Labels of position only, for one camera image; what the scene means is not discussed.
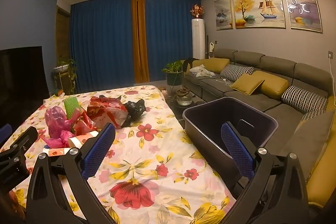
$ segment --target wooden door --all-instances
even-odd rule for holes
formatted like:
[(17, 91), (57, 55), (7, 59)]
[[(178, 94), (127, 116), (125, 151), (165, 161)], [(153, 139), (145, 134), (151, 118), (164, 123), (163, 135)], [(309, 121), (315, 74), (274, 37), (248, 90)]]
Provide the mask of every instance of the wooden door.
[(69, 19), (70, 14), (57, 6), (55, 26), (57, 60), (68, 60), (70, 58)]

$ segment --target orange curtain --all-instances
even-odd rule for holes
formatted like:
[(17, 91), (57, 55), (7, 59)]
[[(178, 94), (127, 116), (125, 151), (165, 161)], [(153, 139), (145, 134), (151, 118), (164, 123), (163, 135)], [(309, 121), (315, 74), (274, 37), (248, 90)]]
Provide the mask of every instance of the orange curtain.
[(149, 82), (145, 0), (132, 0), (133, 59), (135, 83)]

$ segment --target gray plastic bin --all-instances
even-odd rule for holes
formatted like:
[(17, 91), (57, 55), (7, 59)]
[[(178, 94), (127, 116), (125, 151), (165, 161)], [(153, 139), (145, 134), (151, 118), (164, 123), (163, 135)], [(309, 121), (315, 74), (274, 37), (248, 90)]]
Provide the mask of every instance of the gray plastic bin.
[(241, 175), (221, 139), (222, 124), (231, 122), (256, 148), (265, 146), (278, 128), (278, 122), (269, 115), (231, 97), (188, 108), (183, 118), (186, 134), (229, 188)]

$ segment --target tree painting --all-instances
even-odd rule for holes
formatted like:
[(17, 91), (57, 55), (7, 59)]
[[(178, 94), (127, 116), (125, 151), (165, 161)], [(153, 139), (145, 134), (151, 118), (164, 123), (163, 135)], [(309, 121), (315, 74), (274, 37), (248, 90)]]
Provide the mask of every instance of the tree painting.
[(246, 11), (251, 10), (254, 7), (254, 0), (236, 0), (235, 1), (235, 12), (241, 11), (243, 14), (244, 19), (244, 13)]

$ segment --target gray wall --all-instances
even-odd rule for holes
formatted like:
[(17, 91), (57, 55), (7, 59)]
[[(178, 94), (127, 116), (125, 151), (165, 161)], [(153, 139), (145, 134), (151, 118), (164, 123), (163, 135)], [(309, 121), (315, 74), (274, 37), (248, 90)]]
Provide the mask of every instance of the gray wall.
[(56, 65), (56, 2), (0, 0), (0, 50), (42, 46), (44, 71), (50, 92), (54, 90), (51, 73)]
[(328, 51), (334, 52), (332, 62), (336, 69), (336, 0), (317, 0), (323, 34), (292, 30), (285, 11), (286, 29), (250, 28), (216, 31), (216, 0), (202, 0), (204, 20), (209, 42), (218, 41), (215, 47), (260, 52), (269, 56), (306, 63), (329, 71)]

